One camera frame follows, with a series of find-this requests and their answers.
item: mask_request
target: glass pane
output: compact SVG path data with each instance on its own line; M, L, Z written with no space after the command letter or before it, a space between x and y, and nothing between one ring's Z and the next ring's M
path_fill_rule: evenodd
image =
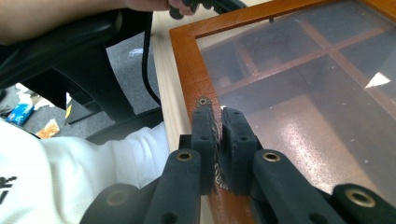
M396 30L345 1L198 41L221 105L329 193L355 183L396 205Z

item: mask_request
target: colorful object on floor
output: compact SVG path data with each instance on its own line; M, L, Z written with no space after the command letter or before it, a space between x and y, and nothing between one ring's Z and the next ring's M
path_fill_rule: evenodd
M35 135L37 135L41 139L46 139L46 138L51 138L53 135L55 135L59 131L60 130L59 130L58 123L56 122L55 119L51 119L47 123L47 125L43 129L41 129L38 133L36 133Z
M22 124L29 119L34 108L33 105L18 104L12 109L11 113L9 113L6 121L22 126Z

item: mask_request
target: screw hole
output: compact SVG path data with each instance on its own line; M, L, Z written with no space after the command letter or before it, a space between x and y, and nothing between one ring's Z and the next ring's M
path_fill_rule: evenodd
M267 161L280 161L280 157L272 152L265 152L262 157Z
M192 160L192 155L188 152L181 152L177 154L177 159L179 161L190 161Z
M346 196L353 203L362 207L374 207L375 200L372 196L360 189L347 189Z
M177 223L177 215L174 213L165 213L161 220L162 224L174 224Z

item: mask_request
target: floor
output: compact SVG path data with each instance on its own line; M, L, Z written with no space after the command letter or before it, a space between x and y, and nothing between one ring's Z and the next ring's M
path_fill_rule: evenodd
M134 36L107 49L117 79L128 100L134 107L136 114L158 107L147 93L141 77L143 36L143 34ZM159 96L151 49L148 56L148 79L151 88ZM18 92L19 90L14 86L7 88L6 96L0 101L0 105L16 106L20 101ZM100 112L71 125L64 124L64 116L65 111L60 108L40 107L37 111L33 112L30 118L22 125L22 128L27 132L37 133L51 119L55 119L60 128L57 136L78 136L85 138L114 123L104 112Z

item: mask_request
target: clamp jaw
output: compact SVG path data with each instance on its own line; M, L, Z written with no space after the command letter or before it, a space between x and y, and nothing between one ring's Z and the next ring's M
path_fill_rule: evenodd
M142 189L105 189L81 223L199 223L200 197L221 176L236 195L250 197L256 223L395 223L396 209L354 184L316 189L282 153L263 149L242 112L222 110L222 137L209 106L192 114L192 132L180 136L163 175Z
M195 12L199 4L202 4L206 9L213 7L213 10L219 14L247 7L239 0L183 0L183 3L185 6L190 7L193 12ZM177 8L171 7L169 14L175 20L183 19L183 15L179 13Z

